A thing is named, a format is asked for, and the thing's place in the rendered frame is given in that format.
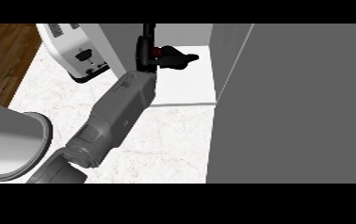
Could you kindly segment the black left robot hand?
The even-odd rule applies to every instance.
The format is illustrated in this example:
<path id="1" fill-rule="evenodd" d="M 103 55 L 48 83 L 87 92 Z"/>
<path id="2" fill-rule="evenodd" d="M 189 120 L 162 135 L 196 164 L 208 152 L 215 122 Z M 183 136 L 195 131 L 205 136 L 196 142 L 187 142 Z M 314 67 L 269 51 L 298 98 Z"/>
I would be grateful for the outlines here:
<path id="1" fill-rule="evenodd" d="M 143 33 L 137 38 L 134 53 L 136 69 L 140 72 L 149 73 L 156 73 L 156 65 L 152 64 L 152 61 L 155 61 L 155 56 L 152 54 L 153 29 L 155 24 L 143 24 Z"/>

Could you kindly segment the dark wine bottle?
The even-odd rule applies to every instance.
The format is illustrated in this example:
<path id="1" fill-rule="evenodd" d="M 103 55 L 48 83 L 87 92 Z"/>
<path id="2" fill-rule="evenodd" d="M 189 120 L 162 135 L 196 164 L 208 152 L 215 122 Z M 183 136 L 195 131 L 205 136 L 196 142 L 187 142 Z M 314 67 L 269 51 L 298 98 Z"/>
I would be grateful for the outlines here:
<path id="1" fill-rule="evenodd" d="M 173 46 L 155 47 L 152 49 L 153 60 L 152 65 L 156 65 L 161 69 L 183 70 L 187 64 L 199 59 L 195 54 L 184 54 Z"/>

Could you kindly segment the white cabinet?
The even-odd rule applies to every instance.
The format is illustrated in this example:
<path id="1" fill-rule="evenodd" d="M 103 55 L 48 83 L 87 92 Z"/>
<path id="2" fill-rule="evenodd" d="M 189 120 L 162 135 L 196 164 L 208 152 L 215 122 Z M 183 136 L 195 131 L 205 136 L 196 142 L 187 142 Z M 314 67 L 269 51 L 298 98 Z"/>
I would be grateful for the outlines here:
<path id="1" fill-rule="evenodd" d="M 217 103 L 251 24 L 156 24 L 153 45 L 199 59 L 183 70 L 158 69 L 152 105 Z"/>

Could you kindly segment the flat dark grey cabinet door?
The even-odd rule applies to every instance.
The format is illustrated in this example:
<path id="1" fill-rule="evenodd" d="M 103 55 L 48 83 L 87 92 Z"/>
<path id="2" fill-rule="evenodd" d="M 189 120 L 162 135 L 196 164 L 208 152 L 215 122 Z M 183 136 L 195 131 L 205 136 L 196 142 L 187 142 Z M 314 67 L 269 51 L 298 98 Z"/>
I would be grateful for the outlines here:
<path id="1" fill-rule="evenodd" d="M 258 24 L 220 97 L 211 183 L 356 183 L 356 24 Z"/>

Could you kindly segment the white toaster appliance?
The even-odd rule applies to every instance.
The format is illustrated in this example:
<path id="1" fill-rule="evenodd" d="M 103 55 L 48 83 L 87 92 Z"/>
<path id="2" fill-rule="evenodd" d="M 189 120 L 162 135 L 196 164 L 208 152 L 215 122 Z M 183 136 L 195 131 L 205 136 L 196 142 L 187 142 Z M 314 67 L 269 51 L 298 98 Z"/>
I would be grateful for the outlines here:
<path id="1" fill-rule="evenodd" d="M 109 66 L 78 24 L 37 24 L 47 52 L 77 83 L 85 83 Z"/>

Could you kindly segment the grey round container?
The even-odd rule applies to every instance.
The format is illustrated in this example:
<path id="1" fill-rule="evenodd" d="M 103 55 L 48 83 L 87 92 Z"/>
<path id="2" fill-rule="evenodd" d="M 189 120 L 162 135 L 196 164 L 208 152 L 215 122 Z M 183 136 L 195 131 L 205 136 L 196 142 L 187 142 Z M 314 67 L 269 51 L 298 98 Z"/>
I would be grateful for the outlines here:
<path id="1" fill-rule="evenodd" d="M 0 182 L 25 175 L 47 153 L 53 124 L 37 112 L 19 113 L 0 106 Z"/>

